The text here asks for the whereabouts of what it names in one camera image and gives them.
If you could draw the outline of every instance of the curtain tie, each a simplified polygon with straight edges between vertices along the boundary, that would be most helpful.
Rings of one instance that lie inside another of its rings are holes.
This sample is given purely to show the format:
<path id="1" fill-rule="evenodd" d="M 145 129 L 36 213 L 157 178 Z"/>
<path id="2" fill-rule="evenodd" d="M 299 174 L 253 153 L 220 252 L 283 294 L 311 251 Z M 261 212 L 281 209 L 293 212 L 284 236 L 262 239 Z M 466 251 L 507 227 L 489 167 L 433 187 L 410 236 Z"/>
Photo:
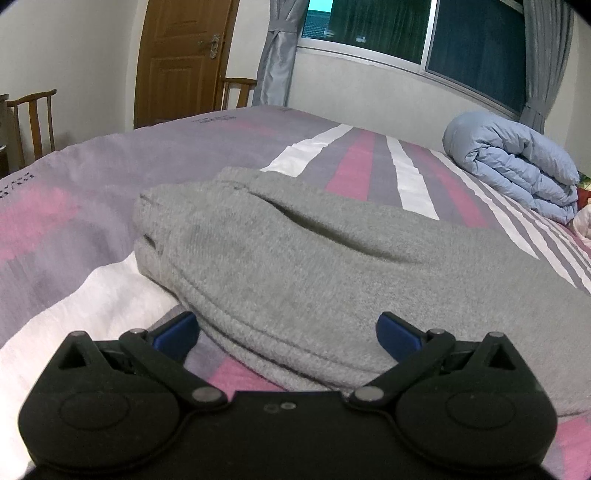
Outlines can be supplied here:
<path id="1" fill-rule="evenodd" d="M 271 20 L 269 22 L 268 31 L 297 33 L 298 22 L 290 22 L 289 20 Z"/>
<path id="2" fill-rule="evenodd" d="M 530 98 L 529 100 L 527 100 L 525 106 L 528 106 L 532 110 L 535 110 L 544 118 L 548 116 L 548 108 L 546 102 L 543 100 L 539 100 L 537 98 Z"/>

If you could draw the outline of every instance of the wooden door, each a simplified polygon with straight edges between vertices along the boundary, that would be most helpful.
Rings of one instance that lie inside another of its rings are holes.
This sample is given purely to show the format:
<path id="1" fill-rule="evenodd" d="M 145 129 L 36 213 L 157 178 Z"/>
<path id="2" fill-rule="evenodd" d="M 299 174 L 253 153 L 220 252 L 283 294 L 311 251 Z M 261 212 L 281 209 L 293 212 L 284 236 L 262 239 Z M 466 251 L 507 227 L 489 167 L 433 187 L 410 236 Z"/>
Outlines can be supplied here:
<path id="1" fill-rule="evenodd" d="M 238 0 L 149 0 L 139 47 L 135 128 L 215 109 Z"/>

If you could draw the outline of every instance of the chair backrest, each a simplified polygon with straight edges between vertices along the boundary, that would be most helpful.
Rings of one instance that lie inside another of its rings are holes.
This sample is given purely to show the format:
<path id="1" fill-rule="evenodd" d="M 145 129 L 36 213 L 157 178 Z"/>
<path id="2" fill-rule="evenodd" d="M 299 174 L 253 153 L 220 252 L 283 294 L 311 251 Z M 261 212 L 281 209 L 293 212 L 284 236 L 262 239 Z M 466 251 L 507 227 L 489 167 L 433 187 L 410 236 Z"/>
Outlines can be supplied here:
<path id="1" fill-rule="evenodd" d="M 245 107 L 248 104 L 248 92 L 250 92 L 251 88 L 256 86 L 256 80 L 253 79 L 243 79 L 243 78 L 234 78 L 234 79 L 227 79 L 221 78 L 220 81 L 222 82 L 222 110 L 227 110 L 228 108 L 228 97 L 230 96 L 230 85 L 240 85 L 240 94 L 238 95 L 238 102 L 236 103 L 236 108 Z"/>
<path id="2" fill-rule="evenodd" d="M 4 178 L 10 173 L 8 166 L 8 154 L 6 152 L 6 145 L 0 145 L 0 179 Z"/>
<path id="3" fill-rule="evenodd" d="M 49 123 L 49 140 L 51 144 L 51 151 L 56 150 L 56 145 L 53 140 L 53 120 L 51 118 L 51 97 L 57 93 L 56 89 L 50 92 L 39 92 L 32 93 L 30 95 L 21 97 L 17 100 L 9 100 L 6 105 L 14 108 L 14 129 L 17 135 L 17 147 L 19 155 L 19 168 L 26 166 L 25 154 L 22 150 L 22 136 L 21 128 L 18 122 L 18 106 L 23 103 L 29 104 L 29 121 L 31 122 L 31 135 L 33 136 L 33 151 L 35 154 L 35 160 L 39 160 L 43 156 L 43 148 L 41 146 L 41 128 L 39 126 L 39 114 L 37 111 L 37 101 L 41 98 L 47 98 L 47 120 Z"/>

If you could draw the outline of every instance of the door lock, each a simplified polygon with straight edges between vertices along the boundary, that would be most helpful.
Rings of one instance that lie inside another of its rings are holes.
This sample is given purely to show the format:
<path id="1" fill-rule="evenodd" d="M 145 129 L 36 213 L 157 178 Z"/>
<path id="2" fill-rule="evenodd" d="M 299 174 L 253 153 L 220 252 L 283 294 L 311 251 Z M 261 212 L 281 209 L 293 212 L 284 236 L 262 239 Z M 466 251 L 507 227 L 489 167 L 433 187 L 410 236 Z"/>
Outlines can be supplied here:
<path id="1" fill-rule="evenodd" d="M 199 40 L 199 42 L 197 43 L 200 47 L 205 43 L 204 40 Z M 217 50 L 219 48 L 220 45 L 220 34 L 216 33 L 212 39 L 210 41 L 207 42 L 207 45 L 210 45 L 210 49 L 209 49 L 209 58 L 214 59 L 217 57 Z"/>

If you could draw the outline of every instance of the bed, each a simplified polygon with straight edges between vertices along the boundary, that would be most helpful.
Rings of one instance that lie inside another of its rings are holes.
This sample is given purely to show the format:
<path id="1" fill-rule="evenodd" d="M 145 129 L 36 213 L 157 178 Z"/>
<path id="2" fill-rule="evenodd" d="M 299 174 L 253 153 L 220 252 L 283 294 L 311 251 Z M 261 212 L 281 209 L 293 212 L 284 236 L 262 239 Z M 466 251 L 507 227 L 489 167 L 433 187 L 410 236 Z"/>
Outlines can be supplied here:
<path id="1" fill-rule="evenodd" d="M 395 138 L 272 106 L 95 138 L 0 184 L 0 478 L 18 478 L 27 466 L 18 410 L 70 331 L 115 339 L 132 327 L 156 327 L 181 309 L 138 272 L 131 218 L 139 193 L 209 180 L 226 166 L 279 171 L 343 196 L 502 232 L 591 295 L 591 250 L 578 237 L 444 154 Z M 230 395 L 281 389 L 206 335 L 185 367 Z M 591 414 L 561 420 L 544 464 L 564 480 L 591 475 Z"/>

